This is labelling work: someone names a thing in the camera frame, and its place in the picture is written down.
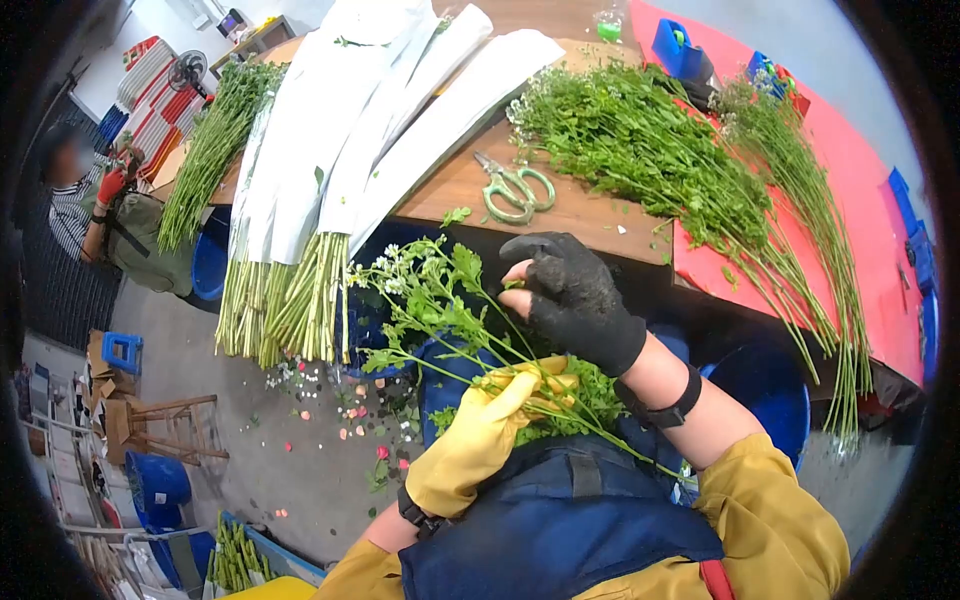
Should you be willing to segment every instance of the yellow work glove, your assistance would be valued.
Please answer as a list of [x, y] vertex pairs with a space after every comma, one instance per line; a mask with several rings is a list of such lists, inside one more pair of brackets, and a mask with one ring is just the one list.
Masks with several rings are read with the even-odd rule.
[[[576, 375], [559, 374], [566, 369], [565, 356], [538, 362], [545, 372], [554, 375], [547, 377], [554, 393], [578, 385]], [[537, 367], [524, 363], [514, 365], [514, 370], [490, 372], [480, 385], [470, 386], [449, 428], [410, 465], [407, 492], [426, 512], [453, 517], [473, 502], [477, 484], [507, 462], [516, 432], [543, 417], [542, 413], [523, 410], [525, 403], [558, 408], [540, 393], [542, 379]], [[564, 398], [565, 405], [572, 403], [572, 397]]]

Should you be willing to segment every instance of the striped shirt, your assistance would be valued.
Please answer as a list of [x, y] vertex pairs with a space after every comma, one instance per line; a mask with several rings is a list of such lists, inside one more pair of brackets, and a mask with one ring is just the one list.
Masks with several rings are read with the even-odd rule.
[[86, 228], [90, 225], [90, 215], [80, 205], [80, 201], [97, 184], [97, 179], [110, 159], [103, 155], [94, 155], [94, 165], [82, 179], [66, 187], [55, 187], [50, 199], [50, 213], [47, 222], [54, 237], [63, 250], [74, 260], [80, 260], [81, 247], [86, 237]]

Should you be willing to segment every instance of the scissors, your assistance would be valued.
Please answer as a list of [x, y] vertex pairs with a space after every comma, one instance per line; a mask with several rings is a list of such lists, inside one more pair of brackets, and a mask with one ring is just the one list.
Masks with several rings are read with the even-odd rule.
[[[473, 153], [473, 157], [483, 166], [484, 171], [490, 175], [490, 185], [483, 188], [483, 201], [484, 204], [487, 205], [487, 210], [491, 216], [500, 223], [529, 225], [534, 218], [534, 212], [543, 212], [553, 206], [557, 194], [553, 189], [553, 184], [550, 183], [550, 180], [547, 179], [543, 173], [526, 167], [517, 169], [516, 171], [504, 169], [495, 160], [480, 152]], [[533, 188], [523, 180], [523, 178], [528, 175], [538, 180], [543, 184], [543, 187], [546, 188], [547, 199], [544, 202], [537, 200], [537, 195]], [[507, 185], [507, 181], [519, 188], [519, 190], [523, 192], [524, 198], [520, 198], [514, 193], [514, 190]], [[512, 204], [515, 208], [520, 208], [523, 212], [513, 214], [500, 210], [493, 205], [491, 198], [493, 194], [499, 194], [505, 201]]]

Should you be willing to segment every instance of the red strap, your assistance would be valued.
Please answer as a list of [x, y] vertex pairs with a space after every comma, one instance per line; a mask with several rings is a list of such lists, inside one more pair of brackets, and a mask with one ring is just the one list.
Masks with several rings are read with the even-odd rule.
[[707, 591], [713, 600], [736, 600], [730, 578], [727, 577], [727, 569], [720, 561], [701, 562], [700, 578], [707, 584]]

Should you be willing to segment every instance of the red tabletop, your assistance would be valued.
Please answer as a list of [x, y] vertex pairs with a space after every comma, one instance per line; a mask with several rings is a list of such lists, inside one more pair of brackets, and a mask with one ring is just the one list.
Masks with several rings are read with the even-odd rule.
[[[755, 50], [696, 21], [634, 0], [634, 35], [649, 61], [659, 61], [651, 45], [657, 24], [664, 17], [684, 25], [691, 43], [704, 48], [721, 78], [743, 70]], [[770, 59], [778, 62], [777, 57]], [[810, 100], [804, 124], [818, 160], [828, 169], [828, 183], [850, 236], [871, 355], [919, 385], [924, 374], [917, 321], [922, 298], [914, 271], [907, 263], [906, 228], [887, 183], [890, 169], [839, 112], [802, 82], [797, 81], [797, 88]], [[779, 214], [779, 221], [811, 289], [836, 323], [826, 275], [804, 228], [784, 212]], [[674, 268], [680, 276], [717, 298], [776, 316], [743, 275], [737, 291], [732, 290], [721, 272], [722, 266], [730, 264], [726, 258], [708, 248], [689, 249], [689, 236], [682, 228], [676, 231]], [[902, 287], [898, 263], [906, 273], [909, 290]]]

